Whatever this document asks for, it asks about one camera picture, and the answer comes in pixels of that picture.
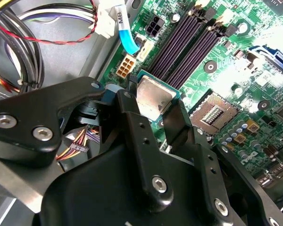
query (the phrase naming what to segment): screw hole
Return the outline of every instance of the screw hole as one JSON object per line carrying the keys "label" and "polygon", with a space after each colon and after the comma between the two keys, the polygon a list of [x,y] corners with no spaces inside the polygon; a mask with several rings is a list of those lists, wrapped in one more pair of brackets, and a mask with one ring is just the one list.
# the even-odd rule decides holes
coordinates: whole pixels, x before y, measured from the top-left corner
{"label": "screw hole", "polygon": [[144,139],[143,139],[143,143],[149,145],[149,144],[150,144],[150,141],[149,141],[147,138],[144,138]]}
{"label": "screw hole", "polygon": [[138,7],[140,6],[140,4],[141,4],[141,0],[134,0],[133,2],[132,2],[132,8],[133,9],[138,9]]}
{"label": "screw hole", "polygon": [[214,170],[213,168],[211,168],[211,172],[217,174],[216,170]]}

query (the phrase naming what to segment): green circuit board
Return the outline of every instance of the green circuit board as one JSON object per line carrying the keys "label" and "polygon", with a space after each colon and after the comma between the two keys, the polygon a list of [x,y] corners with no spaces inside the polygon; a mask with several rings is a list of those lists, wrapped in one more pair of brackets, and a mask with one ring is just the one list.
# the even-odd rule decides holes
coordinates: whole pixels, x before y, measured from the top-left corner
{"label": "green circuit board", "polygon": [[[145,28],[154,14],[162,18],[165,24],[156,38],[147,37],[155,43],[155,46],[143,63],[137,62],[132,73],[138,74],[141,69],[145,71],[149,69],[156,54],[176,27],[176,24],[169,22],[169,15],[172,13],[183,15],[191,1],[145,1],[132,24],[132,34],[147,36]],[[256,140],[262,146],[274,144],[277,148],[283,147],[283,120],[276,116],[278,109],[283,106],[283,74],[267,62],[256,71],[246,70],[248,62],[245,59],[238,60],[234,54],[238,50],[246,53],[249,48],[257,45],[268,45],[283,52],[283,14],[278,16],[279,9],[271,10],[266,2],[268,0],[212,0],[208,4],[208,7],[213,7],[217,11],[215,18],[222,15],[226,9],[230,9],[233,12],[231,24],[238,26],[245,23],[247,30],[244,33],[236,33],[230,38],[222,38],[179,90],[187,95],[184,101],[187,111],[195,106],[208,89],[212,89],[239,109],[236,117],[214,135],[215,143],[218,143],[220,138],[240,120],[252,119],[260,126],[255,134],[245,134],[247,139],[242,145],[234,144],[234,152],[241,161],[243,159],[238,155],[240,150],[245,150],[250,155],[243,164],[253,175],[264,169],[271,160],[262,151],[251,147],[251,141]],[[225,47],[227,41],[230,41],[231,45]],[[116,75],[124,56],[125,51],[120,46],[104,72],[102,84],[113,82],[125,86],[125,80]],[[204,64],[209,60],[216,61],[218,65],[218,69],[211,74],[204,71]],[[243,89],[243,94],[233,93],[234,84],[238,84]],[[270,102],[268,110],[259,111],[256,108],[262,100]],[[267,125],[262,120],[265,115],[273,118],[276,126]],[[158,141],[163,142],[165,139],[163,128],[156,123],[152,123],[152,128]]]}

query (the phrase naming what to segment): motherboard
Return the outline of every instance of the motherboard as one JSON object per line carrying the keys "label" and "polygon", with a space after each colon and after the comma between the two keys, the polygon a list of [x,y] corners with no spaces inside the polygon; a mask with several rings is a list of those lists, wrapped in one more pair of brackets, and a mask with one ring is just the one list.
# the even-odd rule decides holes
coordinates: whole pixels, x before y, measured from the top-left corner
{"label": "motherboard", "polygon": [[138,77],[161,148],[162,115],[180,98],[208,142],[227,146],[261,185],[274,168],[283,176],[283,0],[146,0],[131,32],[140,51],[120,46],[101,83]]}

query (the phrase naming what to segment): white power connector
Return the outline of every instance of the white power connector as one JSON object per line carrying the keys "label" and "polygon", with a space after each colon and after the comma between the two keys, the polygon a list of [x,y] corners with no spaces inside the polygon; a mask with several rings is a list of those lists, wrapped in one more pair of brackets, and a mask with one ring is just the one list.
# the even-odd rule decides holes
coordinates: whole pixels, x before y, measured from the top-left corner
{"label": "white power connector", "polygon": [[109,13],[102,7],[102,4],[98,6],[98,22],[95,28],[95,32],[98,35],[104,36],[106,39],[109,39],[115,35],[115,20],[109,16]]}
{"label": "white power connector", "polygon": [[125,4],[125,0],[98,0],[97,2],[99,3],[99,5],[102,5],[103,9]]}

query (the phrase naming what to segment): black metal bracket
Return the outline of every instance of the black metal bracket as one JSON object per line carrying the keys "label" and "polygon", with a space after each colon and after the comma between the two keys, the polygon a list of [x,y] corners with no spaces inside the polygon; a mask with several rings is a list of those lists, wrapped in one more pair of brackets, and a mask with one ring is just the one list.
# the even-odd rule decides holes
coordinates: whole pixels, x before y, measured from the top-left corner
{"label": "black metal bracket", "polygon": [[140,115],[136,99],[128,91],[119,90],[115,100],[137,198],[150,212],[163,211],[171,204],[174,194],[149,120]]}
{"label": "black metal bracket", "polygon": [[226,193],[217,156],[210,150],[206,136],[193,127],[181,100],[164,117],[167,143],[172,154],[192,161],[198,172],[199,188],[195,195],[202,195],[199,214],[209,224],[233,223],[233,213]]}
{"label": "black metal bracket", "polygon": [[[0,159],[32,167],[48,166],[55,158],[61,132],[72,111],[89,100],[100,100],[104,92],[95,79],[81,77],[0,101],[0,115],[16,120],[13,127],[0,128]],[[36,139],[33,131],[38,127],[48,128],[52,137],[47,141]]]}
{"label": "black metal bracket", "polygon": [[238,214],[247,216],[248,225],[283,226],[283,213],[236,156],[225,146],[216,145],[213,151],[223,163],[221,169],[231,179],[232,186],[227,189],[228,196],[230,199],[234,196],[237,197],[238,194],[243,197],[242,202],[244,202],[245,208]]}

